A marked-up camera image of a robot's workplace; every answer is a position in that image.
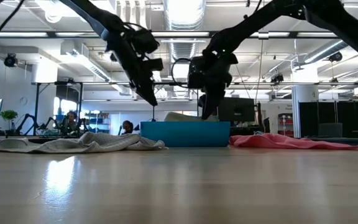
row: blue plastic tub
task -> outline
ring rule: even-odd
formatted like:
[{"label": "blue plastic tub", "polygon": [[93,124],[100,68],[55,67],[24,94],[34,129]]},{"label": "blue plastic tub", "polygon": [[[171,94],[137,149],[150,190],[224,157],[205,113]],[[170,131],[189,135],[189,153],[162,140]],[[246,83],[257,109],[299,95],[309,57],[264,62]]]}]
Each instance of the blue plastic tub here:
[{"label": "blue plastic tub", "polygon": [[226,147],[230,122],[141,122],[140,135],[167,147]]}]

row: green plant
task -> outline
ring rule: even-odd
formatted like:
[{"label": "green plant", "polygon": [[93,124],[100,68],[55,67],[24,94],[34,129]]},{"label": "green plant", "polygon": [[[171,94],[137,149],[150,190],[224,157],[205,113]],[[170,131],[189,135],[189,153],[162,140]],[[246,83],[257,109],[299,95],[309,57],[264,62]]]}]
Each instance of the green plant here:
[{"label": "green plant", "polygon": [[11,129],[11,122],[13,119],[17,118],[17,112],[13,110],[6,110],[2,111],[0,115],[5,121],[8,121],[8,127]]}]

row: potted plant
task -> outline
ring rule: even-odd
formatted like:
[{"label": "potted plant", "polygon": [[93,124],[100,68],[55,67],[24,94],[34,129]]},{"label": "potted plant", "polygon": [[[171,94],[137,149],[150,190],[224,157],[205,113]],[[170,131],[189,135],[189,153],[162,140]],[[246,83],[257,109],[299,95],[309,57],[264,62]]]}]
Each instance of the potted plant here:
[{"label": "potted plant", "polygon": [[8,133],[13,133],[14,130],[13,130],[13,127],[11,125],[11,123],[13,123],[13,120],[15,118],[17,118],[17,113],[16,111],[13,111],[13,110],[6,110],[6,111],[2,111],[0,113],[1,117],[5,120],[5,121],[8,121],[8,127],[9,129],[7,130],[7,134]]}]

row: red fabric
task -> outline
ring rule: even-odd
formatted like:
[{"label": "red fabric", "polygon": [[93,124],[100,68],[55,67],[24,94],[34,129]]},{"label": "red fabric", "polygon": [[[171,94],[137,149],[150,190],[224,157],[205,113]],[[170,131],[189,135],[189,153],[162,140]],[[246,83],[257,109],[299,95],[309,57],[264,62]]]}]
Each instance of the red fabric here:
[{"label": "red fabric", "polygon": [[230,145],[236,147],[257,147],[267,149],[358,149],[358,146],[325,141],[312,141],[310,139],[294,139],[281,134],[232,136],[230,137]]}]

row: gray towel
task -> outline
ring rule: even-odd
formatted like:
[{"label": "gray towel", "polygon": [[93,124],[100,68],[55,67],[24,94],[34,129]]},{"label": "gray towel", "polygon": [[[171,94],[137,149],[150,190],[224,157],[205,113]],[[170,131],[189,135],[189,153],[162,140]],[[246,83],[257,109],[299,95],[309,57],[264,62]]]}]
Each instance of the gray towel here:
[{"label": "gray towel", "polygon": [[0,141],[1,152],[59,154],[158,149],[166,149],[163,141],[155,142],[142,138],[138,134],[113,136],[106,133],[87,132],[79,139],[57,139],[43,144],[31,143],[27,138]]}]

